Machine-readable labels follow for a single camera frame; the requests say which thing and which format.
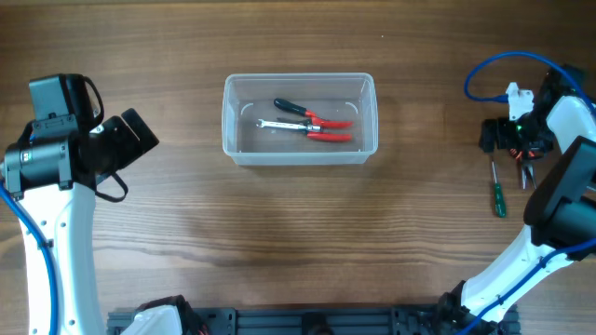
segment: green screwdriver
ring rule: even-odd
[[[507,216],[507,207],[505,206],[505,198],[503,197],[503,188],[496,177],[496,164],[491,156],[491,164],[493,166],[493,181],[494,181],[494,212],[499,218]]]

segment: gray plastic container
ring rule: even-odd
[[[259,119],[301,120],[283,112],[282,98],[352,127],[344,143],[313,141],[302,132],[257,127]],[[369,74],[232,74],[225,81],[222,108],[223,151],[238,165],[362,164],[378,146],[378,112]]]

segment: black metal base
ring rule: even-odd
[[[436,305],[392,308],[237,311],[196,308],[210,335],[303,335],[305,315],[324,315],[334,335],[436,335],[430,322]],[[107,335],[119,335],[132,323],[134,312],[108,314]],[[516,306],[491,335],[521,335]]]

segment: green screwdriver handle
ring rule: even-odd
[[[503,189],[498,182],[494,184],[494,212],[499,218],[505,218],[507,216],[507,207],[505,206]]]

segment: red handle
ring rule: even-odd
[[[312,117],[311,120],[313,122],[313,125],[315,125],[315,126],[321,126],[321,127],[326,127],[326,128],[332,128],[332,129],[347,128],[347,127],[351,127],[353,124],[353,122],[351,122],[351,121],[330,121],[330,120],[322,119],[320,117]]]
[[[309,131],[306,136],[310,140],[315,141],[334,141],[334,142],[345,142],[352,141],[352,135],[350,134],[329,134],[329,133],[317,133]]]

